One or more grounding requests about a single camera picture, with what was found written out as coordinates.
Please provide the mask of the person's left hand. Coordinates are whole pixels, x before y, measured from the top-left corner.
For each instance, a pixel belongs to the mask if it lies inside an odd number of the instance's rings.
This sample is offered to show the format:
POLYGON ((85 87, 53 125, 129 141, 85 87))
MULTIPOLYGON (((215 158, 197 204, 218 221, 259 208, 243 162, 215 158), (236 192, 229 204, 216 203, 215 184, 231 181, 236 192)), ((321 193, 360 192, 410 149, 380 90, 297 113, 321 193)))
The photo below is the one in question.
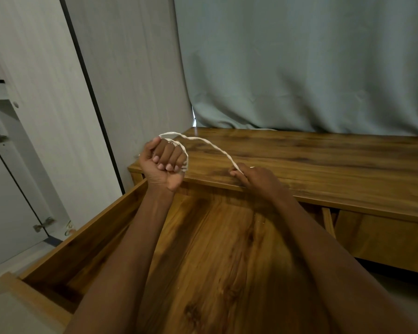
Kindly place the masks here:
POLYGON ((187 160, 187 155, 179 145, 163 138, 160 138, 152 157, 143 157, 143 150, 139 155, 139 164, 149 185, 170 191, 176 191, 183 182, 183 167, 187 160))

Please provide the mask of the person's right hand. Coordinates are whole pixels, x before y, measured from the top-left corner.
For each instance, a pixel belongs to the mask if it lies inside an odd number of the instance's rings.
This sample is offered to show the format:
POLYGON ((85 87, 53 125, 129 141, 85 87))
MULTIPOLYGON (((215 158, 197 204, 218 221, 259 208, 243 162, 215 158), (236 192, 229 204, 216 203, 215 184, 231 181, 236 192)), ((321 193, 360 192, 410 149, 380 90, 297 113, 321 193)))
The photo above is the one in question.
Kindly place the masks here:
POLYGON ((293 197, 289 189, 267 168, 250 167, 244 163, 239 163, 238 168, 232 166, 230 170, 239 170, 245 174, 248 182, 241 183, 269 202, 282 202, 293 197))

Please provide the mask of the person's left forearm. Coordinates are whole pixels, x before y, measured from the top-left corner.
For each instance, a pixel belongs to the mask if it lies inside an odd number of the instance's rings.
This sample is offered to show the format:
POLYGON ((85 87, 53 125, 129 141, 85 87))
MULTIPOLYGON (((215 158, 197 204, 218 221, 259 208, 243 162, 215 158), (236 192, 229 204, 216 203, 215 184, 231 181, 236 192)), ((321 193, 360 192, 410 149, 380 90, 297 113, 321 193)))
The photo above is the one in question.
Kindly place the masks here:
POLYGON ((176 189, 148 184, 123 239, 87 290, 64 334, 134 334, 153 254, 176 189))

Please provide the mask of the person's right forearm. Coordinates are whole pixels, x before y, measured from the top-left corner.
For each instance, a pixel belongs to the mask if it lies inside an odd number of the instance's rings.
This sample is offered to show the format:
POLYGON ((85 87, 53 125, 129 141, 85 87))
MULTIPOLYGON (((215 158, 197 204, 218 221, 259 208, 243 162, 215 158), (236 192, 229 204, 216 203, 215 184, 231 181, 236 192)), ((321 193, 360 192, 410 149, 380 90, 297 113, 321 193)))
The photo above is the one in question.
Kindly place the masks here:
POLYGON ((284 188, 265 191, 344 334, 418 334, 418 323, 284 188))

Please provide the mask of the white wardrobe side panel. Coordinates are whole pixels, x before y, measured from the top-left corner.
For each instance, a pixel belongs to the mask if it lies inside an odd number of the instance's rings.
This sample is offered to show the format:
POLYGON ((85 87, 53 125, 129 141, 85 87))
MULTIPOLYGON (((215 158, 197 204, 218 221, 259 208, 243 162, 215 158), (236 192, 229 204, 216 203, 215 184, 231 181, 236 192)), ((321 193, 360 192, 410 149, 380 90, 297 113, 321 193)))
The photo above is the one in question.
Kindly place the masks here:
POLYGON ((125 191, 145 143, 193 126, 174 0, 65 0, 125 191))

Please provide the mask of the open wooden drawer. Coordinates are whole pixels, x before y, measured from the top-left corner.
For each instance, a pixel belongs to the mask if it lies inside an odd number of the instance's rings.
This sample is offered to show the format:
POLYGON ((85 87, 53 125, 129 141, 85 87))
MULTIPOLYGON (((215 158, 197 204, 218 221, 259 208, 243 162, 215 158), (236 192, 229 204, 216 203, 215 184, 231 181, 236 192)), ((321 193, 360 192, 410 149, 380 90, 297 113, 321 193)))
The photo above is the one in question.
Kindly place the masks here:
MULTIPOLYGON (((128 231, 143 180, 0 284, 63 330, 128 231)), ((246 192, 183 182, 150 266, 135 334, 339 334, 277 212, 246 192)))

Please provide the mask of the wooden desk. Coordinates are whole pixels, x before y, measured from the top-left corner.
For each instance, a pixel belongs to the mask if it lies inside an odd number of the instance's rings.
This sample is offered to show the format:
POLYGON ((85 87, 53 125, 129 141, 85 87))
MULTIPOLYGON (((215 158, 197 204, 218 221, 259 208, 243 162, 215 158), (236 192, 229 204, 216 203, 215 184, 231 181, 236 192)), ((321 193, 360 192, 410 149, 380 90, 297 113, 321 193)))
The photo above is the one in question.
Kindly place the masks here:
POLYGON ((236 163, 270 169, 300 202, 418 223, 418 137, 228 128, 183 134, 209 140, 236 163))

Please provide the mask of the white wardrobe door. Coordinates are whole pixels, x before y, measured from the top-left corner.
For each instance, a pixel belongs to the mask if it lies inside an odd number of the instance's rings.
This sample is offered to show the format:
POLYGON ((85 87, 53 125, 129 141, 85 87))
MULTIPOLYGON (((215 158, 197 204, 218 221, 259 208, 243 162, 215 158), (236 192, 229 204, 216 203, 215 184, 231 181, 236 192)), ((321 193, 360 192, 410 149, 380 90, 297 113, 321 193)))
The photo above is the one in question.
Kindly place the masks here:
POLYGON ((61 0, 0 0, 7 93, 75 230, 122 196, 61 0))

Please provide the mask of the grey-green curtain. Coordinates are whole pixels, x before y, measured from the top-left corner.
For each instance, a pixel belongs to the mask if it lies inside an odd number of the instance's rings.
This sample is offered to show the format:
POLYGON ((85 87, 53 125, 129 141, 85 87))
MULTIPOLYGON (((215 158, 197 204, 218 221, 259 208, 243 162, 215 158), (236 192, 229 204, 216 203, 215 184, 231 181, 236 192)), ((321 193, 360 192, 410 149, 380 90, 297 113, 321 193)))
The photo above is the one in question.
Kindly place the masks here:
POLYGON ((418 136, 418 0, 174 0, 198 127, 418 136))

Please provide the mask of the closed wooden drawer front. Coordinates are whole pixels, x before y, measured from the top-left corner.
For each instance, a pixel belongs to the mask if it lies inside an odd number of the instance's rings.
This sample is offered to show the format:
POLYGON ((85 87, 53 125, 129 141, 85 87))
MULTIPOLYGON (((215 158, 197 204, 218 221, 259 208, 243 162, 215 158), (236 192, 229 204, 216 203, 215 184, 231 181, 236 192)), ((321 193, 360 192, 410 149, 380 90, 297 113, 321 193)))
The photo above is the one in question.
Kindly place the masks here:
POLYGON ((334 230, 354 257, 418 273, 418 223, 341 210, 334 230))

